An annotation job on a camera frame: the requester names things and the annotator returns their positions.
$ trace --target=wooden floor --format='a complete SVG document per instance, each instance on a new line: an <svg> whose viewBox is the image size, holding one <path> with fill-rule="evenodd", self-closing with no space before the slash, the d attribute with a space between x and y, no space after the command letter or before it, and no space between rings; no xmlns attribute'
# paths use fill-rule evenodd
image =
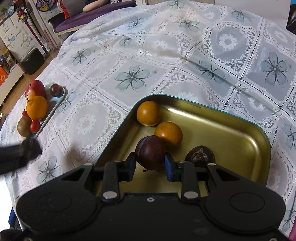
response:
<svg viewBox="0 0 296 241"><path fill-rule="evenodd" d="M5 105L0 107L0 113L9 114L13 109L18 99L24 94L26 87L31 83L32 80L36 79L38 75L49 65L49 63L57 56L58 51L51 52L50 56L45 60L45 63L33 74L26 74L21 77L19 81L14 85L9 95L6 97Z"/></svg>

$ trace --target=silver bolt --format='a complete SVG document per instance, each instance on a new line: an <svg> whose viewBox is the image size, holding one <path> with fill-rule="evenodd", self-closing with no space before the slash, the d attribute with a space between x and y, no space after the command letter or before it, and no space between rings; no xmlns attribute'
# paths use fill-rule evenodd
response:
<svg viewBox="0 0 296 241"><path fill-rule="evenodd" d="M148 202L154 202L155 199L154 199L153 197L148 197L148 198L147 198L147 201L148 201Z"/></svg>
<svg viewBox="0 0 296 241"><path fill-rule="evenodd" d="M106 199L113 199L117 197L117 193L113 191L104 192L103 197Z"/></svg>
<svg viewBox="0 0 296 241"><path fill-rule="evenodd" d="M193 191L185 192L184 197L187 199L194 199L198 197L198 193Z"/></svg>

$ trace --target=white cabinet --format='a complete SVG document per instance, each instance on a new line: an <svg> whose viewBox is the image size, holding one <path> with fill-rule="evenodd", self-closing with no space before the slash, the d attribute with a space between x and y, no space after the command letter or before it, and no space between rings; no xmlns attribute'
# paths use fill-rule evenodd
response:
<svg viewBox="0 0 296 241"><path fill-rule="evenodd" d="M35 34L39 36L30 19L29 24ZM41 48L27 25L19 20L17 12L2 23L0 26L0 37L19 63L34 48L38 48L41 54L44 54L44 50Z"/></svg>

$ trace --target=orange fruit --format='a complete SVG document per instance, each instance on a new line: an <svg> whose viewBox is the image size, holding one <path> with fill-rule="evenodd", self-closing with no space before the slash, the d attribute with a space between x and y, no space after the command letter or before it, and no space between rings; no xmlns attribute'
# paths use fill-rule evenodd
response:
<svg viewBox="0 0 296 241"><path fill-rule="evenodd" d="M165 143L178 145L183 140L181 128L170 121L162 122L156 127L154 135L160 137Z"/></svg>
<svg viewBox="0 0 296 241"><path fill-rule="evenodd" d="M138 107L137 119L144 126L154 126L160 122L160 109L156 102L145 101Z"/></svg>
<svg viewBox="0 0 296 241"><path fill-rule="evenodd" d="M33 96L27 101L26 111L32 120L42 120L47 113L47 101L42 96Z"/></svg>

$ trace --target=fruit tray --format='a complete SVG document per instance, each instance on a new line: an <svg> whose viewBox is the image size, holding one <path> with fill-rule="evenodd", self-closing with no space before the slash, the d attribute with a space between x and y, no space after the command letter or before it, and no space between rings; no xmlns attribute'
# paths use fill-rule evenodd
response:
<svg viewBox="0 0 296 241"><path fill-rule="evenodd" d="M53 97L51 95L51 93L50 93L50 87L53 84L55 84L55 83L49 83L48 85L45 86L46 100L47 100L47 104L48 104L48 111L47 111L46 116L40 121L41 127L40 127L39 131L36 134L32 135L32 137L35 138L35 139L39 136L39 134L41 133L43 127L50 120L50 118L54 114L55 110L59 107L59 105L65 99L65 96L66 96L66 90L65 90L64 87L62 87L62 94L60 95L60 97Z"/></svg>
<svg viewBox="0 0 296 241"><path fill-rule="evenodd" d="M155 126L143 126L136 117L139 105L145 101L158 103L161 121L171 121L181 128L182 143L177 148L167 149L175 161L184 160L191 149L203 145L214 153L217 164L266 185L271 147L266 134L259 126L231 114L163 94L147 96L132 108L104 149L97 166L103 166L108 161L126 160L143 137L154 134ZM122 193L180 194L181 183L168 182L165 171L143 170L137 163L133 180L120 182ZM206 196L204 183L200 182L199 185L201 194Z"/></svg>

